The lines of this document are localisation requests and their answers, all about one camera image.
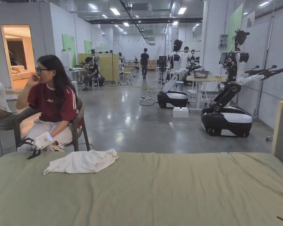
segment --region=man in black shirt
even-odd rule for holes
[[[99,67],[96,63],[92,61],[92,57],[87,57],[85,62],[89,64],[89,70],[87,72],[83,72],[83,91],[89,90],[89,82],[96,79],[99,76]]]
[[[145,79],[148,71],[149,55],[147,54],[148,49],[144,48],[144,53],[141,54],[141,74],[142,78]]]

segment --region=long black hair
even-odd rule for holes
[[[78,101],[77,94],[74,86],[71,84],[66,72],[65,68],[55,55],[45,55],[40,57],[37,62],[40,62],[43,66],[45,66],[48,70],[55,70],[55,76],[53,77],[53,84],[55,86],[55,94],[59,100],[64,98],[64,90],[65,86],[69,86],[73,92],[75,93],[75,101]]]

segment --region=black t-shirt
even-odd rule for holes
[[[96,63],[94,63],[93,66],[89,66],[89,71],[91,74],[95,72],[95,70],[97,70],[97,72],[94,74],[94,76],[97,78],[99,75],[99,66]]]
[[[149,59],[149,55],[147,53],[142,53],[141,54],[141,64],[142,65],[147,65],[148,64],[148,59]]]

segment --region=concrete floor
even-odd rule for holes
[[[271,142],[265,139],[272,135],[266,125],[254,121],[248,138],[211,137],[202,128],[200,112],[190,111],[189,118],[173,118],[172,109],[161,109],[158,104],[141,106],[140,97],[149,95],[146,88],[159,91],[158,76],[149,72],[147,79],[133,78],[131,86],[105,85],[92,91],[79,90],[85,105],[85,123],[88,138],[95,150],[115,149],[117,152],[156,152],[156,153],[207,153],[207,152],[265,152],[269,153]],[[15,110],[15,102],[8,102]],[[34,118],[22,124],[26,134]],[[2,131],[4,152],[15,151],[13,131]],[[80,150],[86,150],[84,144]]]

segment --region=green panel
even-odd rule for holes
[[[62,34],[62,40],[63,40],[63,49],[65,49],[66,52],[70,53],[71,62],[72,62],[71,66],[74,67],[77,64],[75,57],[75,37]]]
[[[228,24],[228,52],[234,50],[233,47],[235,46],[235,36],[236,36],[235,30],[241,29],[242,15],[243,15],[243,3],[230,16],[230,20]]]
[[[92,50],[92,41],[84,40],[84,44],[85,44],[85,53],[91,53],[90,50]]]

